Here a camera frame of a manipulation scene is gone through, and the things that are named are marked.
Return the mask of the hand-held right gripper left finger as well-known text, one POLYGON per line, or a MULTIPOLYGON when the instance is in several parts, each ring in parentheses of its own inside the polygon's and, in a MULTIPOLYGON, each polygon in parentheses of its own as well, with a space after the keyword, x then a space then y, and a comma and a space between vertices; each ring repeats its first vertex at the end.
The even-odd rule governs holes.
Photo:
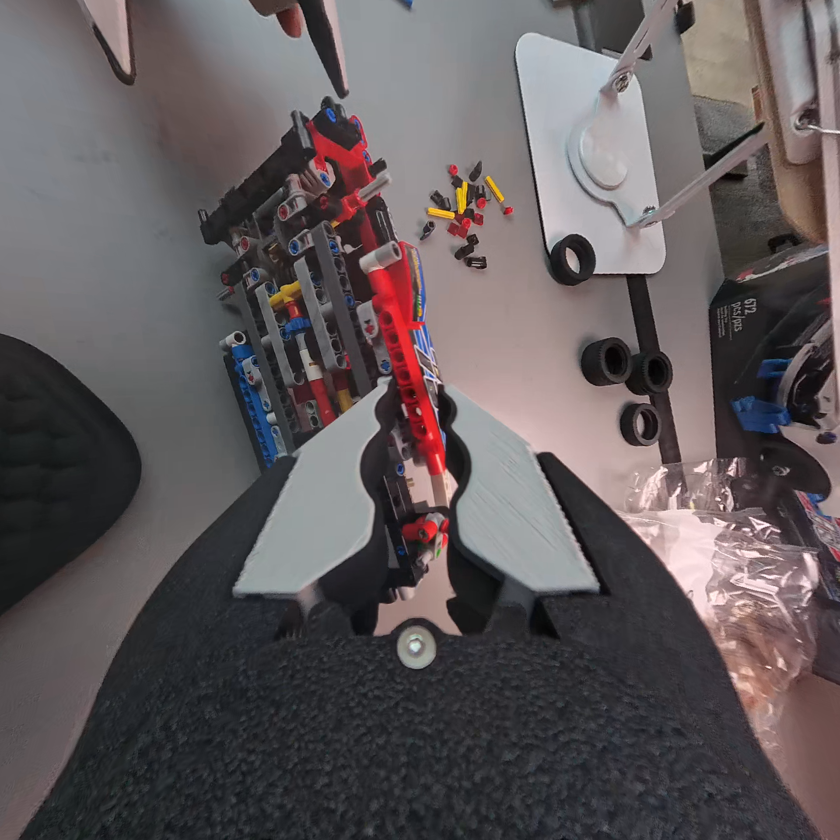
POLYGON ((234 597, 356 609, 381 593, 389 553, 380 495, 396 384, 379 380, 304 444, 234 583, 234 597))

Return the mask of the grey desk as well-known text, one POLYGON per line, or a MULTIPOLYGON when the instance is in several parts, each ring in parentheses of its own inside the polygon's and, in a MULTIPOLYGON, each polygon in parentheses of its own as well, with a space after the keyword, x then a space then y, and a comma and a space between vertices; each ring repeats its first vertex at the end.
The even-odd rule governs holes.
MULTIPOLYGON (((416 241, 446 167, 482 160, 514 214, 486 219, 485 272, 445 231, 423 244, 446 383, 554 452, 611 506, 659 461, 617 430, 622 388, 581 377, 579 345, 634 340, 623 280, 560 287, 544 261, 514 50, 577 42, 551 2, 340 2, 350 96, 416 241)), ((132 2, 135 84, 112 74, 76 2, 2 2, 2 332, 46 352, 130 430, 143 471, 128 510, 2 616, 2 838, 56 782, 143 604, 259 477, 218 341, 225 247, 197 210, 270 154, 290 111, 332 92, 307 38, 247 2, 132 2)))

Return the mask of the pile of small brick pieces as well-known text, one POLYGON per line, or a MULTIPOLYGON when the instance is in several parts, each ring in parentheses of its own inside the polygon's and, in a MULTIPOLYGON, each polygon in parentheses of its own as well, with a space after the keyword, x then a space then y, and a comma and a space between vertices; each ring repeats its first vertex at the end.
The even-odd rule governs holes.
POLYGON ((434 189, 427 197, 417 243, 426 246, 440 240, 456 262, 471 272, 486 272, 490 266, 488 247, 491 219, 510 222, 515 216, 497 180, 484 171, 482 161, 468 171, 456 164, 447 168, 449 191, 434 189))

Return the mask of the white metal book stand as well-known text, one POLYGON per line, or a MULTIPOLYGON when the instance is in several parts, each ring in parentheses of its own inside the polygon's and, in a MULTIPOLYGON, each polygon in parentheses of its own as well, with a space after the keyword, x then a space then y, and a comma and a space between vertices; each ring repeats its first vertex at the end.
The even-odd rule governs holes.
POLYGON ((542 237, 548 255, 586 237, 596 275, 650 276, 666 260, 664 222, 778 134, 793 165, 822 160, 826 243, 838 278, 838 2, 758 2, 776 121, 767 117, 667 201, 658 195, 637 65, 677 2, 651 2, 610 58, 534 33, 515 63, 542 237))

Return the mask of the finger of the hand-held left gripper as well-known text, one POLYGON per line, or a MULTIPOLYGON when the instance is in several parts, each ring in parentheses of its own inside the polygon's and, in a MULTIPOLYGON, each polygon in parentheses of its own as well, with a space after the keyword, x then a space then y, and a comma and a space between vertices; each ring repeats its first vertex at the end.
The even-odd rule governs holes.
POLYGON ((349 82, 338 8, 335 1, 299 1, 311 42, 320 57, 336 95, 349 95, 349 82))
POLYGON ((82 16, 114 76, 132 86, 137 77, 129 1, 78 1, 82 16))

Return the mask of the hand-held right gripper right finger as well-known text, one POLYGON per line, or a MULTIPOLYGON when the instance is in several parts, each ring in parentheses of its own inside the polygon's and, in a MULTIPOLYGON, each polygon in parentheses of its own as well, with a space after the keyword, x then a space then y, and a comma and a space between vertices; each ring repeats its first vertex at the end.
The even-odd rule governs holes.
POLYGON ((498 607, 529 626, 543 598, 599 595, 601 582, 526 439, 453 386, 439 409, 456 484, 446 607, 460 633, 483 634, 498 607))

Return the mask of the black rubber toy tyre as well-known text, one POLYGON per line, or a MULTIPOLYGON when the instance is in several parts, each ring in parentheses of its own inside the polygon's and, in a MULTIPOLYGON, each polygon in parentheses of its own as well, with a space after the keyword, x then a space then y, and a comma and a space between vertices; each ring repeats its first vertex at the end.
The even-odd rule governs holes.
POLYGON ((638 396, 654 396, 668 391, 673 376, 673 365, 664 352, 639 352, 631 359, 631 370, 625 385, 638 396))
POLYGON ((595 273, 596 257, 591 242, 580 234, 568 234, 554 244, 549 254, 553 277, 567 287, 576 287, 595 273))
POLYGON ((619 418, 623 439, 634 447, 650 447, 658 443, 662 420, 657 408, 648 402, 627 404, 619 418))
POLYGON ((589 343, 581 354, 581 372, 595 386, 622 385, 633 368, 633 356, 627 344, 618 338, 589 343))

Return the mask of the black mesh cushion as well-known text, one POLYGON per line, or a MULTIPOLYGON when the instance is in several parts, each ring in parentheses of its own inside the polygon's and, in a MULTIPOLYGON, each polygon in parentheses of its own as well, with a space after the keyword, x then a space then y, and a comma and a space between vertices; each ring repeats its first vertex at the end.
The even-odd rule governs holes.
POLYGON ((1 613, 121 518, 142 476, 116 414, 65 366, 1 336, 1 613))

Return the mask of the toy brick car model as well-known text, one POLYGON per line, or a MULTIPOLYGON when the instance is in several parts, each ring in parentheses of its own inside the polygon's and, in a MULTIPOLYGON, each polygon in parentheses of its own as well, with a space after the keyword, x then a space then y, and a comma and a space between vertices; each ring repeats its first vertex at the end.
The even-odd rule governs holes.
POLYGON ((400 240, 361 121, 331 97, 295 110, 279 148, 212 213, 208 245, 235 255, 218 299, 244 327, 220 349, 261 470, 294 455, 390 377, 401 405, 374 481, 385 572, 376 605, 408 599, 445 545, 445 435, 419 252, 400 240))

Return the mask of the clear plastic bag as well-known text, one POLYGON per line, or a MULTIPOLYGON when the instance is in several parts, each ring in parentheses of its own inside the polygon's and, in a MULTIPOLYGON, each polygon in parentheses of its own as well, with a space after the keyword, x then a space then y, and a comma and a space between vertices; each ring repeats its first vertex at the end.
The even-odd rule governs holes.
POLYGON ((746 458, 649 467, 628 480, 619 516, 696 609, 774 756, 791 688, 816 656, 818 560, 786 541, 765 489, 746 458))

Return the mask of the black toy car box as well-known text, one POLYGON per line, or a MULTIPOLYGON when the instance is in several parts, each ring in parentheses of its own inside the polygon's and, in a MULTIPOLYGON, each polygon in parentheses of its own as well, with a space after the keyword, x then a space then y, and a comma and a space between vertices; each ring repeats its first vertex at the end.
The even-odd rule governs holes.
POLYGON ((838 603, 838 373, 828 247, 762 258, 709 307, 717 454, 750 459, 838 603))

